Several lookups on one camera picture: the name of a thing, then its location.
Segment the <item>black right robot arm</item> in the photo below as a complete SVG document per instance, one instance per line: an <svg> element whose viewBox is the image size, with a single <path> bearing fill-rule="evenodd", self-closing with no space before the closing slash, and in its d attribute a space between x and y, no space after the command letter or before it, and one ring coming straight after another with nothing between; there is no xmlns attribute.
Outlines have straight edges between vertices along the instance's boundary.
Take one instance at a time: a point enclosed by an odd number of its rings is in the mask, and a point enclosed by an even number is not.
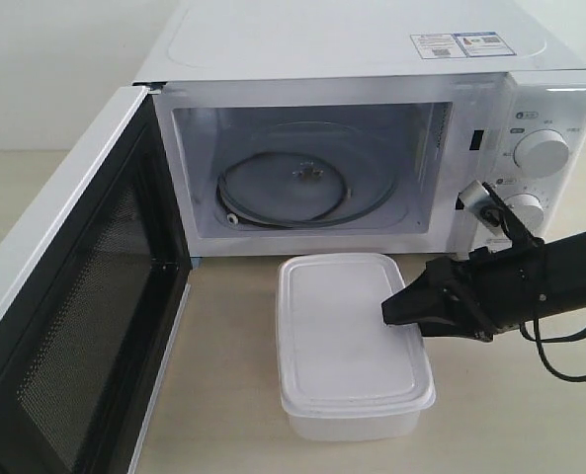
<svg viewBox="0 0 586 474"><path fill-rule="evenodd" d="M586 232L535 238L465 260L439 257L381 305L390 326L415 324L425 337L489 342L534 319L586 307Z"/></svg>

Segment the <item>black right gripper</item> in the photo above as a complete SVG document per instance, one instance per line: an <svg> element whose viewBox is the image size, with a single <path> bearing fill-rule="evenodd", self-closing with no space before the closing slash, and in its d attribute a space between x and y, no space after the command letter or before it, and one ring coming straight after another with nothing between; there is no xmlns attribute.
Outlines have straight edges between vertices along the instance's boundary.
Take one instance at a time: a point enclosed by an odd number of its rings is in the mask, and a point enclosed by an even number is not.
<svg viewBox="0 0 586 474"><path fill-rule="evenodd" d="M432 260L381 304L386 325L418 324L424 337L490 342L537 317L549 299L547 245Z"/></svg>

